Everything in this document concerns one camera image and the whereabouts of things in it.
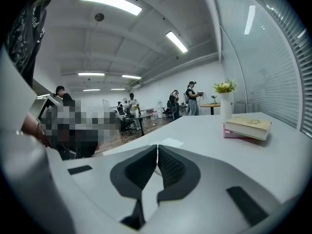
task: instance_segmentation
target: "white vase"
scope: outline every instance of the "white vase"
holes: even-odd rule
[[[232,118],[231,93],[219,94],[221,98],[220,119],[222,123]]]

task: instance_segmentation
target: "stack of books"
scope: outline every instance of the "stack of books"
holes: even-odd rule
[[[271,129],[270,120],[233,117],[223,124],[224,138],[256,138],[266,140]]]

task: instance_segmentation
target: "wooden floor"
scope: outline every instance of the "wooden floor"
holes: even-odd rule
[[[172,122],[173,119],[172,118],[168,118],[168,119],[155,119],[155,120],[151,120],[150,118],[143,120],[142,124],[143,124],[143,131],[145,133],[145,135],[163,127],[164,125],[169,124],[170,122]],[[118,146],[124,145],[130,141],[133,141],[137,138],[141,137],[141,130],[132,130],[131,131],[132,134],[130,134],[129,132],[125,132],[123,135],[121,135],[120,133],[113,136],[111,140],[102,143],[99,147],[99,150],[97,150],[95,152],[94,156],[100,156],[102,155],[103,152],[111,150],[113,148],[116,148]]]

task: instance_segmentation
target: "white desk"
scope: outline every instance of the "white desk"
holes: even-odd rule
[[[235,166],[269,190],[281,203],[300,193],[310,176],[312,139],[264,113],[241,116],[271,120],[267,141],[224,139],[219,115],[184,116],[103,155],[172,138],[183,142],[181,149]]]

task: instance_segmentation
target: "fluorescent light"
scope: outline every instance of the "fluorescent light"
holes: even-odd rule
[[[88,91],[99,91],[99,89],[98,89],[98,88],[96,88],[96,89],[84,89],[83,91],[84,91],[84,92],[88,92]]]
[[[302,32],[300,33],[300,35],[298,36],[298,38],[302,37],[303,34],[304,34],[306,31],[307,31],[307,29],[304,29],[304,31],[302,31]]]
[[[78,73],[79,76],[104,76],[104,73]]]
[[[91,1],[91,2],[99,2],[106,5],[110,5],[113,7],[116,7],[121,10],[125,10],[133,15],[138,15],[142,8],[134,5],[133,3],[130,3],[126,0],[83,0],[83,1]]]
[[[166,36],[183,52],[187,52],[187,48],[183,45],[183,43],[175,36],[172,31],[166,34]]]
[[[37,98],[41,98],[41,97],[45,97],[45,96],[49,96],[50,94],[46,94],[46,95],[42,95],[42,96],[37,96]]]
[[[247,23],[246,23],[246,28],[245,28],[245,35],[248,35],[254,21],[254,13],[255,13],[255,5],[250,5],[249,6],[249,12],[248,12],[248,18],[247,18]]]
[[[131,79],[141,79],[141,77],[138,77],[138,76],[123,75],[122,77],[124,77],[124,78],[131,78]]]

